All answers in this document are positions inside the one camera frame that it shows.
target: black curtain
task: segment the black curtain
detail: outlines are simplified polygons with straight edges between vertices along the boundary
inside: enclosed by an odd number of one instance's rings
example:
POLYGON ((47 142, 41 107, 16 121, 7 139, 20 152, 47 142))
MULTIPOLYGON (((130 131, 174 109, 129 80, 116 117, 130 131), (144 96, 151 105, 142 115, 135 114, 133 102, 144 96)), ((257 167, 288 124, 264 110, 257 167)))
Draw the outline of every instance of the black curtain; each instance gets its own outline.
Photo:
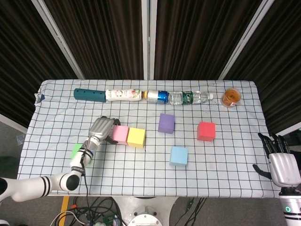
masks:
POLYGON ((261 0, 158 0, 155 79, 218 79, 261 0))
POLYGON ((45 0, 86 79, 143 79, 141 0, 45 0))
POLYGON ((273 3, 225 79, 256 83, 269 132, 301 121, 301 1, 273 3))
POLYGON ((44 80, 75 79, 30 0, 0 0, 0 113, 27 127, 44 80))

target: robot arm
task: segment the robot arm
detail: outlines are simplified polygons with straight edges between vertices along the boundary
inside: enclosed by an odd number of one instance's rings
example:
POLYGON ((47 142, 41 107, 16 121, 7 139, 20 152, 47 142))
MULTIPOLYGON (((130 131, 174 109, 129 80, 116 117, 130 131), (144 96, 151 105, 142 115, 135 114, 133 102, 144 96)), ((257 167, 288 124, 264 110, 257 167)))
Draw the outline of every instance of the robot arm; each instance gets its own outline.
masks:
POLYGON ((301 192, 296 187, 301 183, 295 156, 291 154, 287 142, 282 136, 273 134, 272 140, 259 133, 263 148, 269 160, 269 172, 264 172, 257 165, 253 165, 255 171, 273 183, 281 187, 279 198, 288 226, 301 226, 301 192))
POLYGON ((94 122, 89 130, 88 139, 85 140, 70 163, 71 172, 69 173, 24 180, 0 178, 0 202, 9 196, 16 202, 23 202, 49 195, 53 190, 75 190, 79 185, 80 177, 85 173, 85 167, 93 158, 100 143, 103 140, 116 143, 108 137, 113 125, 120 125, 119 120, 102 117, 94 122))

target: table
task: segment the table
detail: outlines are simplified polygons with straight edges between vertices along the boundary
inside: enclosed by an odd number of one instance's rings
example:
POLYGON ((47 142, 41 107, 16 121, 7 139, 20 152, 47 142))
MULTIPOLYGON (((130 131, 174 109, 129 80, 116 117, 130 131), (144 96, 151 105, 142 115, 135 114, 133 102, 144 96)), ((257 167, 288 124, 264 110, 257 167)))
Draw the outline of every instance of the table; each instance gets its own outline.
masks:
MULTIPOLYGON (((19 179, 69 172, 70 155, 96 118, 119 118, 122 125, 146 129, 145 149, 103 143, 87 167, 90 195, 277 197, 279 188, 259 176, 252 164, 268 170, 257 133, 268 134, 256 85, 252 81, 48 80, 36 94, 36 109, 25 138, 19 179), (236 107, 221 105, 226 88, 242 93, 236 107), (201 90, 214 99, 198 105, 76 100, 75 88, 201 90), (175 115, 175 132, 157 132, 161 113, 175 115), (216 123, 213 142, 197 141, 200 121, 216 123), (188 149, 185 167, 169 165, 172 146, 188 149)), ((72 192, 85 195, 84 180, 72 192)))

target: red cube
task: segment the red cube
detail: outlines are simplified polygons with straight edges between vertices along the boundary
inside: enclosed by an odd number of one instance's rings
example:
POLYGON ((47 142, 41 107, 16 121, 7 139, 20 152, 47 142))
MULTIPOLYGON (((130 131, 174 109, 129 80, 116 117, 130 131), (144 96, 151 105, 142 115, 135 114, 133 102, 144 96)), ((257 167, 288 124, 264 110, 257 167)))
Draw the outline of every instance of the red cube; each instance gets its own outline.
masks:
POLYGON ((215 123, 201 121, 198 125, 198 140, 213 141, 215 138, 215 123))

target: water bottle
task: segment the water bottle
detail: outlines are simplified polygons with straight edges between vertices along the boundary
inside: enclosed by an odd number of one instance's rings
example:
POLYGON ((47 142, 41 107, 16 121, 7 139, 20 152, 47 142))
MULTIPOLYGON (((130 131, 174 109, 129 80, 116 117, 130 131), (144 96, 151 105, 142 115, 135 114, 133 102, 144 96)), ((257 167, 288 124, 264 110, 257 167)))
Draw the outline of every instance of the water bottle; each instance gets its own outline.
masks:
POLYGON ((189 105, 204 103, 212 99, 212 93, 200 91, 174 91, 169 92, 168 103, 171 105, 189 105))

